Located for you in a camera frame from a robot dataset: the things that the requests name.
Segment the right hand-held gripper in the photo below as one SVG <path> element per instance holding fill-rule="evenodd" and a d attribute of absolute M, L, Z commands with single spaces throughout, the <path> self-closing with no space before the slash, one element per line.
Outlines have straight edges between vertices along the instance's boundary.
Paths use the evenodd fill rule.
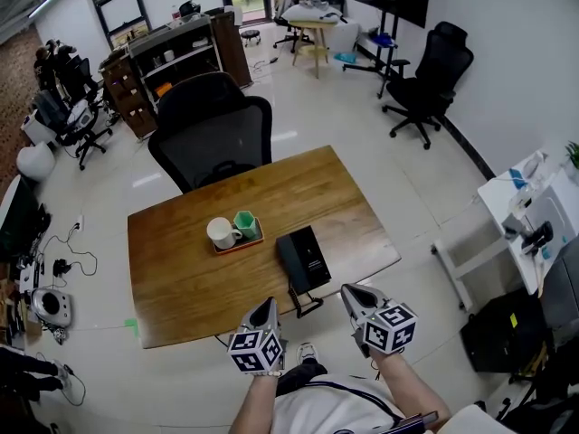
<path fill-rule="evenodd" d="M 365 358 L 370 350 L 400 353 L 413 340 L 418 317 L 406 304 L 387 303 L 381 290 L 357 284 L 344 284 L 340 294 L 355 329 L 352 337 Z"/>

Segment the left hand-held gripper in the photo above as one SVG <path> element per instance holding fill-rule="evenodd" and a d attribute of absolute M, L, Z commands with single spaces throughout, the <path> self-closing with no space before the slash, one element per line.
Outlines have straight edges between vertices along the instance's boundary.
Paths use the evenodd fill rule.
<path fill-rule="evenodd" d="M 269 323 L 270 327 L 260 328 Z M 279 311 L 275 297 L 252 308 L 241 326 L 230 335 L 227 353 L 243 374 L 278 372 L 285 365 L 285 344 L 280 336 Z"/>

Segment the black phone handset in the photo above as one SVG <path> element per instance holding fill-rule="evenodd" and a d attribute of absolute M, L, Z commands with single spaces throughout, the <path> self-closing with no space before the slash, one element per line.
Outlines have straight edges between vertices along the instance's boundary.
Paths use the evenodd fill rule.
<path fill-rule="evenodd" d="M 288 275 L 289 285 L 297 295 L 306 294 L 312 290 L 306 267 L 302 264 L 296 243 L 291 234 L 286 234 L 276 240 L 277 252 L 281 264 Z"/>

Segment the person's left forearm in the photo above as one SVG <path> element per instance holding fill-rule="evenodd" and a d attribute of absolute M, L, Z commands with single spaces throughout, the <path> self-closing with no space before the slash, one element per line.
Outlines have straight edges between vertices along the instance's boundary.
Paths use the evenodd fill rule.
<path fill-rule="evenodd" d="M 274 404 L 281 371 L 253 376 L 229 434 L 271 434 Z"/>

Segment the orange tray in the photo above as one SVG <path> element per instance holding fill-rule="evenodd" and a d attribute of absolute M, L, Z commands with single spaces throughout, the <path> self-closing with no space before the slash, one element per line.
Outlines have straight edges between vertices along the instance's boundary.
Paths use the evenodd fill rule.
<path fill-rule="evenodd" d="M 226 249 L 226 250 L 220 249 L 216 245 L 213 245 L 214 252 L 217 255 L 223 255 L 223 254 L 235 252 L 237 250 L 246 249 L 246 248 L 249 248 L 253 245 L 257 245 L 259 243 L 264 242 L 265 236 L 264 236 L 264 232 L 263 232 L 262 227 L 261 227 L 261 221 L 259 218 L 255 219 L 255 224 L 256 224 L 256 231 L 257 231 L 257 234 L 255 237 L 250 238 L 250 239 L 246 238 L 246 237 L 241 238 L 241 239 L 237 240 L 231 248 Z"/>

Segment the green hexagonal cup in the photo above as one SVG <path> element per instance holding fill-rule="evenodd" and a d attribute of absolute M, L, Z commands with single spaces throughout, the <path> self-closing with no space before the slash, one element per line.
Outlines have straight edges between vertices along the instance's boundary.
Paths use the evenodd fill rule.
<path fill-rule="evenodd" d="M 258 236 L 256 218 L 250 211 L 239 211 L 233 218 L 233 224 L 242 237 L 253 240 Z"/>

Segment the white mug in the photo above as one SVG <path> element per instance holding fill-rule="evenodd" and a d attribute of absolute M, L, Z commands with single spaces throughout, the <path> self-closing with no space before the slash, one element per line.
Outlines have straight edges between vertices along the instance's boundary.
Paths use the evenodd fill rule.
<path fill-rule="evenodd" d="M 243 234 L 233 228 L 230 221 L 224 217 L 217 217 L 209 221 L 206 233 L 215 248 L 219 250 L 231 249 L 243 237 Z"/>

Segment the white round appliance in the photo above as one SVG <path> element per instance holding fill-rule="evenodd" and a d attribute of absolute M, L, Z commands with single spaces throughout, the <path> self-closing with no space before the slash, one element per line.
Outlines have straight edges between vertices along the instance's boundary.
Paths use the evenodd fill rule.
<path fill-rule="evenodd" d="M 36 288 L 31 293 L 31 309 L 44 323 L 68 328 L 72 323 L 71 296 L 53 288 Z"/>

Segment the black television stand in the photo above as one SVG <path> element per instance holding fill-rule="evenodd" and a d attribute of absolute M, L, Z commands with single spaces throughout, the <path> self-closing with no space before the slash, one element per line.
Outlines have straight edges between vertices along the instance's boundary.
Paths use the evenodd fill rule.
<path fill-rule="evenodd" d="M 393 72 L 393 68 L 394 67 L 403 68 L 405 65 L 407 65 L 407 62 L 402 59 L 400 60 L 394 59 L 394 53 L 398 49 L 398 45 L 396 44 L 395 39 L 399 24 L 399 16 L 394 15 L 392 31 L 390 33 L 387 33 L 384 30 L 387 15 L 388 13 L 382 10 L 380 26 L 377 29 L 375 36 L 373 36 L 372 31 L 367 33 L 365 36 L 367 40 L 371 41 L 373 44 L 376 45 L 376 53 L 375 56 L 372 58 L 374 64 L 371 66 L 361 66 L 352 63 L 344 63 L 342 66 L 342 71 L 346 70 L 366 71 L 377 74 L 382 80 L 381 88 L 376 93 L 378 99 L 381 99 L 383 97 L 385 87 L 390 80 L 395 79 L 397 77 L 401 77 L 401 74 L 395 74 Z"/>

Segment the dark computer monitor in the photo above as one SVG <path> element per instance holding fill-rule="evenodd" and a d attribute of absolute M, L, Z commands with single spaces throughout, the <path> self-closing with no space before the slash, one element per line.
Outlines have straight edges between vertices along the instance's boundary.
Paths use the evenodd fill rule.
<path fill-rule="evenodd" d="M 38 210 L 32 189 L 17 175 L 0 203 L 0 262 L 7 262 L 32 242 Z"/>

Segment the black and white office chair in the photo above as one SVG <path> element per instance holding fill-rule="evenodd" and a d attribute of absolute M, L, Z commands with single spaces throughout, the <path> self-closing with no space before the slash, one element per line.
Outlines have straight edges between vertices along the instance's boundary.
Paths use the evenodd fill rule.
<path fill-rule="evenodd" d="M 91 149 L 99 150 L 102 154 L 107 152 L 107 148 L 101 144 L 101 138 L 113 135 L 111 126 L 115 123 L 114 117 L 108 115 L 104 128 L 100 132 L 95 131 L 100 112 L 111 112 L 104 98 L 96 99 L 89 95 L 64 113 L 58 108 L 52 94 L 48 90 L 41 90 L 33 97 L 32 106 L 40 114 L 41 123 L 55 134 L 59 145 L 76 146 L 74 157 L 81 171 L 85 170 L 85 160 Z"/>

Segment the small black office chair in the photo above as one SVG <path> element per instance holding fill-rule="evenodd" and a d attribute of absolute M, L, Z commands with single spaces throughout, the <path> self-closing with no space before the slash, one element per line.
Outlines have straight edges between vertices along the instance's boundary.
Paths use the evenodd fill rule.
<path fill-rule="evenodd" d="M 292 6 L 297 5 L 299 0 L 277 0 L 274 6 L 273 22 L 286 29 L 286 35 L 283 39 L 276 41 L 273 45 L 273 49 L 277 49 L 279 45 L 284 43 L 291 43 L 290 52 L 294 53 L 296 50 L 296 45 L 299 40 L 298 28 L 289 24 L 282 16 L 290 9 Z"/>

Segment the round wooden side table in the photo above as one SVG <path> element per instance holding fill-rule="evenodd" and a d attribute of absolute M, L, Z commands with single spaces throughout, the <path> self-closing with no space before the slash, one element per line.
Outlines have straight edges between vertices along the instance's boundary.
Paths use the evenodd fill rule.
<path fill-rule="evenodd" d="M 319 78 L 319 59 L 323 58 L 328 63 L 328 47 L 326 43 L 325 31 L 332 29 L 336 23 L 316 23 L 312 21 L 289 21 L 289 24 L 299 30 L 298 40 L 296 42 L 295 51 L 293 54 L 292 65 L 296 64 L 299 54 L 302 52 L 304 46 L 304 36 L 306 31 L 310 31 L 313 36 L 313 45 L 306 48 L 305 51 L 310 53 L 315 60 L 315 77 Z"/>

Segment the white cushion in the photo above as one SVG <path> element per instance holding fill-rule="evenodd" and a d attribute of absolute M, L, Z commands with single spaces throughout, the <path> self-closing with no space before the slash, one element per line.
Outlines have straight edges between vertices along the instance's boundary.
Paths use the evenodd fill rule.
<path fill-rule="evenodd" d="M 322 2 L 321 5 L 308 5 L 302 1 L 286 10 L 281 17 L 289 23 L 337 24 L 343 20 L 342 13 L 327 2 Z"/>

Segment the grey open shelf unit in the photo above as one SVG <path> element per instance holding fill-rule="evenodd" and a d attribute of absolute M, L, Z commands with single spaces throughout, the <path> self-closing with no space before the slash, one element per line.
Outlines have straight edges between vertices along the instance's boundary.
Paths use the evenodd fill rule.
<path fill-rule="evenodd" d="M 205 14 L 157 28 L 131 42 L 128 54 L 154 108 L 164 92 L 177 83 L 223 69 L 212 21 Z"/>

